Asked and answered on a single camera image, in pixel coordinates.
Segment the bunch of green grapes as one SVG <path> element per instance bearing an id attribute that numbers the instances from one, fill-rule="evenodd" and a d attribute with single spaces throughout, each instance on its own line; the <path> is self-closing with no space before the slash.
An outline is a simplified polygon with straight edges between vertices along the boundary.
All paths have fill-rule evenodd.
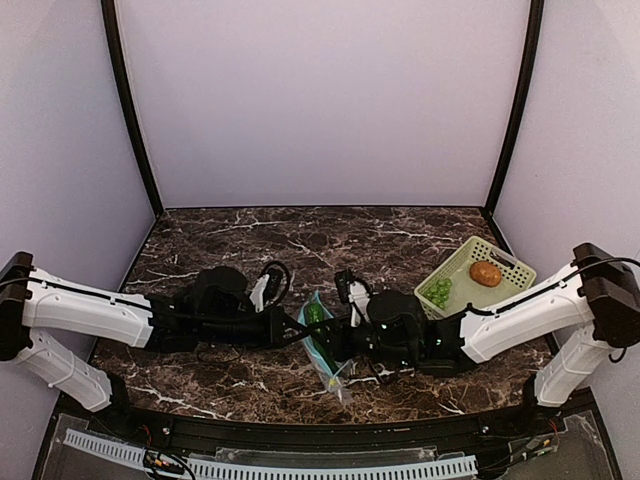
<path id="1" fill-rule="evenodd" d="M 451 288 L 452 281 L 449 278 L 439 279 L 427 288 L 425 296 L 431 303 L 444 310 L 449 301 Z"/>

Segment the clear zip top bag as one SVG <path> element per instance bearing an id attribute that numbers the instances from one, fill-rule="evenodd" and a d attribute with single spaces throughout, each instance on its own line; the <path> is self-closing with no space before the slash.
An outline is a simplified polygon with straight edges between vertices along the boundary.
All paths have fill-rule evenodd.
<path id="1" fill-rule="evenodd" d="M 305 352 L 314 367 L 325 391 L 332 394 L 343 406 L 352 402 L 348 389 L 354 361 L 338 361 L 334 359 L 328 346 L 329 324 L 334 315 L 321 301 L 320 294 L 315 291 L 303 303 L 299 310 L 297 321 L 312 330 L 312 333 L 302 340 Z"/>

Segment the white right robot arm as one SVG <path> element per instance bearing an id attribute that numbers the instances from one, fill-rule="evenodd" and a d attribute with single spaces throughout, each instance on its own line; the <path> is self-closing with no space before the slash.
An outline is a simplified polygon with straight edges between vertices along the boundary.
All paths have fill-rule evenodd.
<path id="1" fill-rule="evenodd" d="M 444 378 L 571 327 L 570 339 L 523 390 L 527 407 L 558 409 L 613 351 L 639 342 L 638 261 L 613 257 L 591 243 L 573 253 L 572 262 L 544 282 L 494 305 L 467 304 L 442 319 L 428 318 L 416 295 L 372 293 L 345 270 L 336 285 L 350 313 L 335 317 L 313 296 L 298 320 L 311 329 L 311 350 L 326 365 L 367 356 Z"/>

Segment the green leafy vegetable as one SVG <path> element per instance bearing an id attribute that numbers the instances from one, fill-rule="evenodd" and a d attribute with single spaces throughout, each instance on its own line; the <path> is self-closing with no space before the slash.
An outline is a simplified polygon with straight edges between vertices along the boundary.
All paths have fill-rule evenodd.
<path id="1" fill-rule="evenodd" d="M 318 302 L 311 302 L 311 303 L 307 304 L 305 306 L 305 308 L 304 308 L 304 313 L 305 313 L 305 319 L 307 321 L 307 324 L 309 324 L 310 322 L 316 322 L 316 321 L 321 321 L 321 320 L 325 319 L 325 312 L 323 310 L 323 307 Z M 312 337 L 313 336 L 326 337 L 326 335 L 322 334 L 321 332 L 319 332 L 317 330 L 314 330 L 314 334 L 312 335 Z M 337 370 L 338 370 L 338 367 L 337 367 L 335 361 L 326 361 L 324 358 L 323 358 L 323 360 L 325 361 L 328 370 L 332 374 L 335 374 L 337 372 Z"/>

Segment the orange food item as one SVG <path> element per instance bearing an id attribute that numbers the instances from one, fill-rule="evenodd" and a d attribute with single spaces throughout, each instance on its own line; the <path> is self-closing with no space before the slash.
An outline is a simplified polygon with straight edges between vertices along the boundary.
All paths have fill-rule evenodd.
<path id="1" fill-rule="evenodd" d="M 501 270 L 488 261 L 476 261 L 469 268 L 469 277 L 479 285 L 494 288 L 502 281 Z"/>

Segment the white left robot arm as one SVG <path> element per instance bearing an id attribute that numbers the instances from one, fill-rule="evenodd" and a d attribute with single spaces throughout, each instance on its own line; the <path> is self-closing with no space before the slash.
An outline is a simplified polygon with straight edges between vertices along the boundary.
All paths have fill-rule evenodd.
<path id="1" fill-rule="evenodd" d="M 286 267 L 271 261 L 255 285 L 218 266 L 172 296 L 125 294 L 64 281 L 18 252 L 1 269 L 1 359 L 25 366 L 90 412 L 125 410 L 124 381 L 79 359 L 50 330 L 159 353 L 189 352 L 204 342 L 279 348 L 311 333 L 281 305 L 290 283 Z"/>

